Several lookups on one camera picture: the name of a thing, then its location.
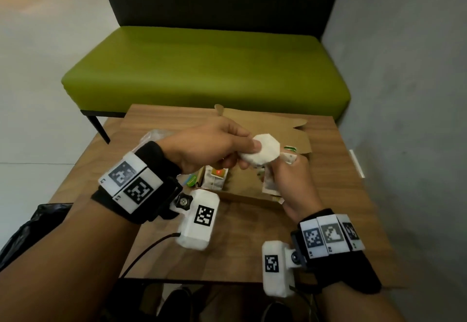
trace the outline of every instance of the black metal leg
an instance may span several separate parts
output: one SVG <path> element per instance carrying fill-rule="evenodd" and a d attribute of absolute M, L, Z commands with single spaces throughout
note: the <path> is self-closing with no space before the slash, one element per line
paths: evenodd
<path fill-rule="evenodd" d="M 91 122 L 92 125 L 96 128 L 97 132 L 102 136 L 102 138 L 105 140 L 105 142 L 109 143 L 110 138 L 107 135 L 106 131 L 104 130 L 104 127 L 102 124 L 99 122 L 99 119 L 97 119 L 96 116 L 86 116 L 89 121 Z"/>

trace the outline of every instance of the green cushion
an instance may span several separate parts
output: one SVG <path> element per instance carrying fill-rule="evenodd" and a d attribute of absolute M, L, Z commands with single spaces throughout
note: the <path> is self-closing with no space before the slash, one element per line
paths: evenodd
<path fill-rule="evenodd" d="M 108 112 L 220 103 L 337 118 L 350 100 L 316 38 L 225 30 L 120 27 L 62 83 L 81 110 Z"/>

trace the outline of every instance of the person's left hand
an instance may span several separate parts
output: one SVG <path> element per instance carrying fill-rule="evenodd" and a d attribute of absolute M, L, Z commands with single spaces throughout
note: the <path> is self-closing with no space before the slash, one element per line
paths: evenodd
<path fill-rule="evenodd" d="M 232 168 L 237 162 L 242 169 L 248 163 L 237 152 L 256 153 L 261 143 L 253 140 L 248 130 L 223 116 L 214 117 L 203 125 L 182 130 L 157 141 L 165 157 L 189 174 L 202 166 L 216 169 Z"/>

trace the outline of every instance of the tile floor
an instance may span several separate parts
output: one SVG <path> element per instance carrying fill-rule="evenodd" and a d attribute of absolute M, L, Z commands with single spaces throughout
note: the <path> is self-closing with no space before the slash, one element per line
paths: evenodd
<path fill-rule="evenodd" d="M 0 0 L 0 248 L 95 135 L 60 79 L 116 28 L 108 0 Z"/>

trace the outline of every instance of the black shoe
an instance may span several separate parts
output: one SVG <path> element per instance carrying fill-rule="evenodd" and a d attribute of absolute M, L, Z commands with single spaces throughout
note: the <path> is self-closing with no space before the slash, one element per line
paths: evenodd
<path fill-rule="evenodd" d="M 292 311 L 281 302 L 266 307 L 261 322 L 293 322 Z"/>
<path fill-rule="evenodd" d="M 191 292 L 187 287 L 172 291 L 162 305 L 157 322 L 190 322 L 192 315 Z"/>

